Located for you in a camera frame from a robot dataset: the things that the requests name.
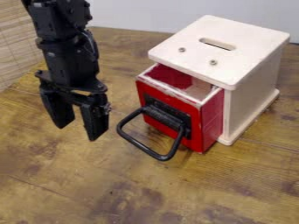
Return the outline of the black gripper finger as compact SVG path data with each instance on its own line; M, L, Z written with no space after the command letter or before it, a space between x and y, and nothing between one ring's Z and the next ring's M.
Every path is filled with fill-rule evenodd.
M40 95L51 119L56 127L63 129L75 120L72 105L64 101L64 98L52 89L41 87Z
M109 103L85 103L80 106L80 113L88 140L96 141L108 130Z

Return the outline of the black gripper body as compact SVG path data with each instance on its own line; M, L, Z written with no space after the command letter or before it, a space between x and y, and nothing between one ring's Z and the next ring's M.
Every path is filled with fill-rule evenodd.
M65 39L36 39L47 71L36 73L40 88L52 89L69 104L108 102L108 87L97 79L99 48L89 31Z

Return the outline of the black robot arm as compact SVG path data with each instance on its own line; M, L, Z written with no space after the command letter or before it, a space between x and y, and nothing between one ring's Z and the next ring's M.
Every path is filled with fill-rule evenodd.
M36 72L40 96L55 125L61 129L80 109L91 141L108 130L108 87L97 79L99 48L91 31L87 0L21 0L37 34L47 69Z

